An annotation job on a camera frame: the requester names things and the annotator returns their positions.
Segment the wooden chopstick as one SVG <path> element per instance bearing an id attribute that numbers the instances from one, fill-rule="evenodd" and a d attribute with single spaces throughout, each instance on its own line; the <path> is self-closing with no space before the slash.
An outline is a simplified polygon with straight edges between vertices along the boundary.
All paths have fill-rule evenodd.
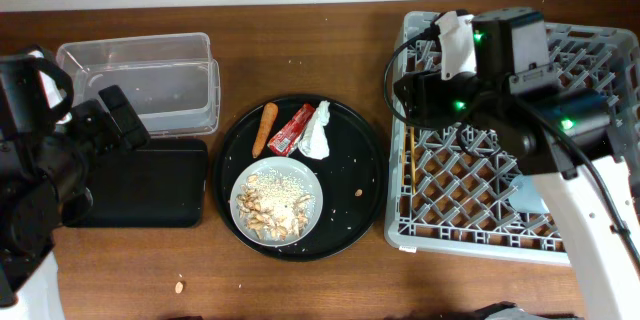
<path id="1" fill-rule="evenodd" d="M 410 178 L 411 178 L 411 193 L 416 194 L 416 164 L 415 164 L 415 128 L 409 127 L 409 155 L 410 155 Z"/>
<path id="2" fill-rule="evenodd" d="M 400 160 L 399 160 L 399 164 L 400 164 L 400 185 L 401 187 L 404 186 L 404 179 L 405 179 L 405 159 L 406 159 L 406 129 L 403 130 L 402 135 L 400 137 L 400 144 L 401 144 L 401 148 L 400 148 Z"/>

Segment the white tissue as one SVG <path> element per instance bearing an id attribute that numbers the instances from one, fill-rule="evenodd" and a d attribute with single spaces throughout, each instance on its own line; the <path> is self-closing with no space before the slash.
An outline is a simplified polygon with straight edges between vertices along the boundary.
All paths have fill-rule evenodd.
<path id="1" fill-rule="evenodd" d="M 325 126 L 330 121 L 330 102 L 323 100 L 316 108 L 298 143 L 300 152 L 308 158 L 322 160 L 330 154 Z"/>

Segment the light blue cup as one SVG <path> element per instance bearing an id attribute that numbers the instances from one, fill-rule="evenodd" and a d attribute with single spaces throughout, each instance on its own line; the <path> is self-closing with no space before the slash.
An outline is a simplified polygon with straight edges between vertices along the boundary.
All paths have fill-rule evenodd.
<path id="1" fill-rule="evenodd" d="M 517 175 L 510 183 L 515 192 L 509 196 L 509 203 L 518 212 L 547 214 L 549 209 L 538 193 L 531 176 Z"/>

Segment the red snack wrapper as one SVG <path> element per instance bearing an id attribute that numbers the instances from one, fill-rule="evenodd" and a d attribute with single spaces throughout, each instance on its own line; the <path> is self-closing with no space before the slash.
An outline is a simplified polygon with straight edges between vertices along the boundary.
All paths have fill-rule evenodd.
<path id="1" fill-rule="evenodd" d="M 314 107 L 308 103 L 304 104 L 291 120 L 271 138 L 268 148 L 278 156 L 291 155 L 314 113 Z"/>

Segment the orange carrot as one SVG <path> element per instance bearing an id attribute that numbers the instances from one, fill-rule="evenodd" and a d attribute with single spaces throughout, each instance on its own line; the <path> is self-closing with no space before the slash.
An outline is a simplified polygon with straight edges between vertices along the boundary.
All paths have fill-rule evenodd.
<path id="1" fill-rule="evenodd" d="M 264 105 L 258 132 L 251 151 L 253 158 L 257 158 L 264 150 L 278 112 L 279 108 L 275 103 L 268 102 Z"/>

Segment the grey plate with food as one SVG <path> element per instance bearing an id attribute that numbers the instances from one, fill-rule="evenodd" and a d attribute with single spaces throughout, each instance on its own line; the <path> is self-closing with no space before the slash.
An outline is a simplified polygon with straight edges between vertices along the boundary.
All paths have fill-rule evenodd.
<path id="1" fill-rule="evenodd" d="M 232 221 L 252 245 L 279 248 L 310 235 L 323 210 L 315 173 L 288 157 L 269 157 L 244 169 L 229 199 Z"/>

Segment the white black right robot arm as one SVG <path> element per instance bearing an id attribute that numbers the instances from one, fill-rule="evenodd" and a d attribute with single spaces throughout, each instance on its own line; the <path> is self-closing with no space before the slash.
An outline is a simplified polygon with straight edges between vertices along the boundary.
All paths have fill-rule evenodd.
<path id="1" fill-rule="evenodd" d="M 543 15 L 503 8 L 439 14 L 410 45 L 434 42 L 438 70 L 386 81 L 394 117 L 424 130 L 494 131 L 559 229 L 593 319 L 639 315 L 639 220 L 626 150 L 607 97 L 562 84 Z"/>

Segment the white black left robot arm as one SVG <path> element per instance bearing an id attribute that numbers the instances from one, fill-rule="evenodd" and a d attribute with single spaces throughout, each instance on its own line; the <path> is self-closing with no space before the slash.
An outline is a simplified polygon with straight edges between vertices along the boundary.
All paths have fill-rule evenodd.
<path id="1" fill-rule="evenodd" d="M 1 59 L 1 316 L 61 319 L 53 232 L 86 216 L 100 162 L 150 135 L 121 88 L 75 104 L 71 77 L 40 46 Z"/>

